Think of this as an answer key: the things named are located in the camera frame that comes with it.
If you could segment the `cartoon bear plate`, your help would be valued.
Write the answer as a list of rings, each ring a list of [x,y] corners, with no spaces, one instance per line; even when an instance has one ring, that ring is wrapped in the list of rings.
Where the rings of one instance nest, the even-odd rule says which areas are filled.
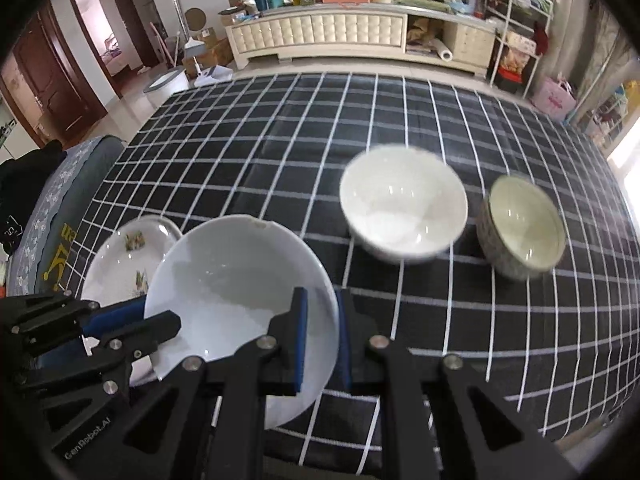
[[[90,263],[81,298],[100,307],[148,293],[157,267],[182,237],[171,220],[144,216],[120,226]],[[84,337],[87,352],[101,337]]]

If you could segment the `pink gift bag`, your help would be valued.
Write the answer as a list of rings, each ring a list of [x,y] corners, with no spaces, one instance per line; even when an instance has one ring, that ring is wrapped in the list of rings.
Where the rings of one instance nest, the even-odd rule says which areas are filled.
[[[564,79],[544,77],[532,97],[533,106],[556,120],[564,120],[574,110],[576,99]]]

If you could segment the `white mop bucket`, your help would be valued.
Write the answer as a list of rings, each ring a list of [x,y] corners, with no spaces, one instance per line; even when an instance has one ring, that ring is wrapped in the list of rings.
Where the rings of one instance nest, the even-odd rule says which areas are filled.
[[[189,78],[183,68],[175,68],[161,74],[151,81],[143,90],[144,93],[169,93],[173,94],[179,91],[189,89]]]

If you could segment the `rolled white paper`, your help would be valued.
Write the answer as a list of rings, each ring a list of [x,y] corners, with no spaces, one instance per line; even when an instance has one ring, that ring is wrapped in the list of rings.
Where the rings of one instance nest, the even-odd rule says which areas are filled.
[[[432,40],[432,47],[436,51],[442,62],[449,63],[454,58],[451,50],[446,46],[446,44],[442,42],[442,40],[434,38]]]

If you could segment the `cream TV cabinet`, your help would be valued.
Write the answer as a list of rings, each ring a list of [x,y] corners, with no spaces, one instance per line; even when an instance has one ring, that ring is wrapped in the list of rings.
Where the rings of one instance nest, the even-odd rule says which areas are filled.
[[[400,4],[314,4],[266,11],[226,28],[236,66],[252,58],[379,58],[461,70],[484,78],[496,25]],[[454,58],[432,47],[437,38]]]

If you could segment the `spin mop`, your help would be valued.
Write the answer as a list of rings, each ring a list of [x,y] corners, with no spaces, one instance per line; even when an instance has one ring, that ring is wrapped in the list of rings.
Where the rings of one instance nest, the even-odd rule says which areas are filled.
[[[226,25],[221,12],[230,0],[170,0],[182,47],[182,64],[195,79],[206,70],[226,67],[232,61]]]

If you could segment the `brown wooden door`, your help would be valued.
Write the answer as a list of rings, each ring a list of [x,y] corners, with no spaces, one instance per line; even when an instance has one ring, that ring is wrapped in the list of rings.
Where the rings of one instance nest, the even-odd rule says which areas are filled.
[[[105,115],[48,4],[28,21],[3,62],[1,91],[38,145],[58,140],[66,148],[74,146]]]

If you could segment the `grey sofa cushion cover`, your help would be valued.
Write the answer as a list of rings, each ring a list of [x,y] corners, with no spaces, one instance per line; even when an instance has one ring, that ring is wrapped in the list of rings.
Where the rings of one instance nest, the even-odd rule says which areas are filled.
[[[20,246],[9,256],[9,296],[56,292],[80,222],[108,172],[124,150],[116,136],[98,136],[66,152],[43,185]]]

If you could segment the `white cream bowl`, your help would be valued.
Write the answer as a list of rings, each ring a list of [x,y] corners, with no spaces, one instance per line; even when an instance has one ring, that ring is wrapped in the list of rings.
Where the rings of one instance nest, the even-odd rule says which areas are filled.
[[[377,145],[350,160],[338,198],[356,242],[389,263],[424,263],[446,252],[469,219],[456,172],[440,156],[401,144]]]

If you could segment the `black white grid tablecloth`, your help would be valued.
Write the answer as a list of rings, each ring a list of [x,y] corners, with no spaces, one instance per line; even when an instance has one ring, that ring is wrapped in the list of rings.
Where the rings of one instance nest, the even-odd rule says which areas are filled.
[[[298,235],[422,366],[467,360],[544,437],[639,389],[639,241],[582,133],[431,81],[352,74],[181,91],[96,191],[62,274],[147,214],[182,232],[247,214]]]

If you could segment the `light blue bowl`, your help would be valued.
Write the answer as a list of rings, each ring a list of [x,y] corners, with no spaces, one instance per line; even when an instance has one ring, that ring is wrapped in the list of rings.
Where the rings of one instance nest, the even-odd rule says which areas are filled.
[[[265,335],[271,319],[288,311],[293,292],[308,294],[302,390],[270,396],[268,429],[303,414],[318,399],[340,345],[338,302],[322,263],[309,246],[276,222],[234,214],[209,220],[180,238],[156,269],[146,294],[146,316],[171,310],[178,334],[151,356],[158,379],[187,356],[216,361]]]

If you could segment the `white metal shelf rack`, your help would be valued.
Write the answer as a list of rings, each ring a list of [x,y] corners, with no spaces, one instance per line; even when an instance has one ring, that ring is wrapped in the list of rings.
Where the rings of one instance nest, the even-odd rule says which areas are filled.
[[[549,45],[552,0],[484,0],[484,15],[496,25],[489,82],[522,98],[532,92]]]

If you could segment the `green patterned bowl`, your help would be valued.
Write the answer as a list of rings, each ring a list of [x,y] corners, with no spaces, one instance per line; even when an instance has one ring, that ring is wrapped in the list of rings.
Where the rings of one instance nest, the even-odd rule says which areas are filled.
[[[551,198],[532,182],[506,174],[495,180],[480,206],[476,234],[487,261],[517,282],[549,273],[566,247],[565,228]]]

